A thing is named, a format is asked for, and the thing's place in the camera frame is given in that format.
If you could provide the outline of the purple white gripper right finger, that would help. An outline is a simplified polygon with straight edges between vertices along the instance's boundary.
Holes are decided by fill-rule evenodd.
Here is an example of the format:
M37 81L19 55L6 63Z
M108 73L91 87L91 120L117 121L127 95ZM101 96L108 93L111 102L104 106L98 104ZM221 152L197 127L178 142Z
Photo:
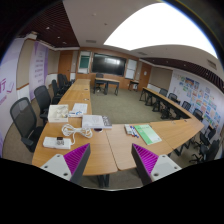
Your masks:
M158 156L137 144L132 144L131 154L143 185L181 170L167 155Z

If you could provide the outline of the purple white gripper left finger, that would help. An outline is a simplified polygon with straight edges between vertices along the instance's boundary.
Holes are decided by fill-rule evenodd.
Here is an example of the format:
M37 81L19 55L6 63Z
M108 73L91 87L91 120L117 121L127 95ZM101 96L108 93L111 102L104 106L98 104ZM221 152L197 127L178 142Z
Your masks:
M41 166L41 169L72 183L79 184L90 153L90 144L85 144L65 155L54 155Z

